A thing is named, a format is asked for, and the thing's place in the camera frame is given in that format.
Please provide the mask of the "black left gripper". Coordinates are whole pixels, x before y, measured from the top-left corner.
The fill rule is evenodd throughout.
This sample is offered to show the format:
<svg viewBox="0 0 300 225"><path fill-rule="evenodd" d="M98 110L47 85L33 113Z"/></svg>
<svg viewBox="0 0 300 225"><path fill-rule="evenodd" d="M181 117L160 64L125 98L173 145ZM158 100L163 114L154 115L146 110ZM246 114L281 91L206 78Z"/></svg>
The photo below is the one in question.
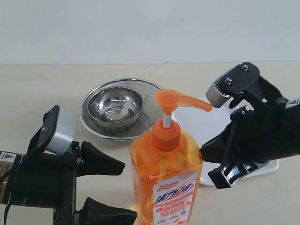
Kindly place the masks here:
<svg viewBox="0 0 300 225"><path fill-rule="evenodd" d="M53 209L53 224L75 224L76 176L122 174L125 163L98 150L90 142L72 141L63 155L45 148L56 129L59 105L43 116L42 127L32 137L21 160L12 187L10 204ZM80 225L132 225L137 218L133 210L116 208L88 197L79 210Z"/></svg>

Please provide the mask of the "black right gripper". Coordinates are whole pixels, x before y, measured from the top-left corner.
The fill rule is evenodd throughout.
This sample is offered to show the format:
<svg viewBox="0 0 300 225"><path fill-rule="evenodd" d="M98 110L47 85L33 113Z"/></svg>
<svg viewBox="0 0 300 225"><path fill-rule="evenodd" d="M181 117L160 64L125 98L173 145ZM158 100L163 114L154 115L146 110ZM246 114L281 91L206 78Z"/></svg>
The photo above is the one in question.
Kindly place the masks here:
<svg viewBox="0 0 300 225"><path fill-rule="evenodd" d="M208 172L217 189L231 188L235 182L266 166L266 161L300 154L300 100L289 100L264 78L260 96L253 96L253 110L239 121L239 156L249 161L232 161L232 128L201 146L206 162L221 163Z"/></svg>

